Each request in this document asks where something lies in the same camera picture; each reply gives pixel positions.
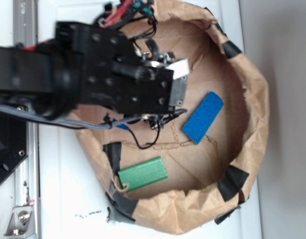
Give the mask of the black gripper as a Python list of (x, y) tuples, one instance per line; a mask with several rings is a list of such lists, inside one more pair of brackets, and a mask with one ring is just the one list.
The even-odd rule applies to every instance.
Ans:
[(122, 32), (59, 21), (55, 39), (78, 58), (78, 104), (100, 105), (120, 114), (172, 114), (184, 103), (189, 65), (160, 52), (148, 39), (138, 53)]

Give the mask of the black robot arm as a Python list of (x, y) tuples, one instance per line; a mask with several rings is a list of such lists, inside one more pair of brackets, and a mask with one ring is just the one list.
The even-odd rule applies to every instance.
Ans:
[(183, 105), (186, 59), (136, 53), (122, 32), (79, 22), (58, 22), (55, 38), (32, 51), (0, 47), (0, 104), (30, 104), (44, 119), (78, 105), (97, 105), (127, 116), (172, 114)]

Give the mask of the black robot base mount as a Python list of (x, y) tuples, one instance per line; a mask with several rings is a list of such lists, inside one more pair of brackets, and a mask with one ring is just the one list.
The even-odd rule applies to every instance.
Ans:
[(0, 186), (27, 157), (27, 122), (0, 113)]

